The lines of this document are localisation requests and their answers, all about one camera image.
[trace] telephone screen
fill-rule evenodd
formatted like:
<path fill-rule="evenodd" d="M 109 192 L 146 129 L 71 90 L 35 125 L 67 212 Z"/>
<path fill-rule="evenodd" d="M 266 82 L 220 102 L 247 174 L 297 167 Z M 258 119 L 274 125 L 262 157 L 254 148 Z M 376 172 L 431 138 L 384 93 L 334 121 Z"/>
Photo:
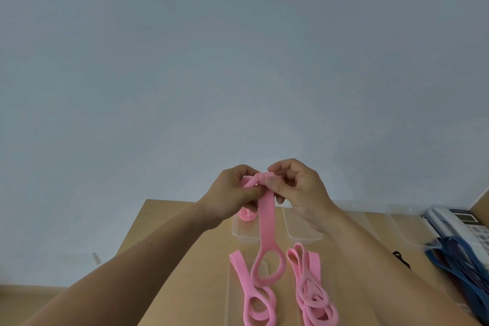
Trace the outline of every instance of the telephone screen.
<path fill-rule="evenodd" d="M 477 220 L 469 214 L 455 214 L 462 222 L 477 222 Z"/>

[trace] person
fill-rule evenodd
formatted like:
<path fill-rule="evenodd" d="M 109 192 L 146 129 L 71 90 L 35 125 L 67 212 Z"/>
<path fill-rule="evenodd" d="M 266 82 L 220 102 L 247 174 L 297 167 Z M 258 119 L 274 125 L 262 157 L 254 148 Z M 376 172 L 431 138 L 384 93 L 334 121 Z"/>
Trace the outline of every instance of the person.
<path fill-rule="evenodd" d="M 275 192 L 279 204 L 289 200 L 313 228 L 331 237 L 382 324 L 479 324 L 339 209 L 316 171 L 295 159 L 276 162 L 268 171 L 284 181 L 270 177 L 266 187 Z M 137 325 L 168 276 L 204 231 L 217 227 L 243 206 L 257 211 L 255 201 L 266 187 L 240 187 L 243 176 L 256 173 L 246 165 L 224 170 L 196 204 L 70 286 L 25 325 Z"/>

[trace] person's left hand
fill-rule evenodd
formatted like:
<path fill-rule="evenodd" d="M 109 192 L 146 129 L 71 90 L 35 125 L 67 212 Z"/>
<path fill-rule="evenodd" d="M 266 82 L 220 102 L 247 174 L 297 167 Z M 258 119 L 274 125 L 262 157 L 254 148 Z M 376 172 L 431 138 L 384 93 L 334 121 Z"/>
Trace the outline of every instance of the person's left hand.
<path fill-rule="evenodd" d="M 217 227 L 224 219 L 235 215 L 242 207 L 257 212 L 256 200 L 266 192 L 265 186 L 243 188 L 240 185 L 245 175 L 255 175 L 258 170 L 248 165 L 223 170 L 199 200 L 199 204 Z"/>

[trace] person's right hand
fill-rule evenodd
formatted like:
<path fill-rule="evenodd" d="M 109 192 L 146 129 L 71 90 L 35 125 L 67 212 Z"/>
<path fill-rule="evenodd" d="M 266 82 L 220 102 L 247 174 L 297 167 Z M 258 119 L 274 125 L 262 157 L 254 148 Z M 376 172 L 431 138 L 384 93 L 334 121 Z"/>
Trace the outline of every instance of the person's right hand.
<path fill-rule="evenodd" d="M 338 207 L 328 196 L 318 173 L 296 159 L 287 159 L 274 163 L 268 168 L 284 178 L 267 178 L 265 184 L 277 196 L 279 204 L 289 200 L 301 218 L 317 229 L 328 214 Z"/>

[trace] telephone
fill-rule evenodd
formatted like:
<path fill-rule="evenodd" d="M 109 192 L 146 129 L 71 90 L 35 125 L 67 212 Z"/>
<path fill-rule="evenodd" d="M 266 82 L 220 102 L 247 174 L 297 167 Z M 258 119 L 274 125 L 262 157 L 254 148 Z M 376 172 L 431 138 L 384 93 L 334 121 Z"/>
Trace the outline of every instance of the telephone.
<path fill-rule="evenodd" d="M 489 268 L 489 230 L 471 212 L 435 206 L 426 212 L 425 218 L 440 236 L 463 238 L 484 267 Z"/>

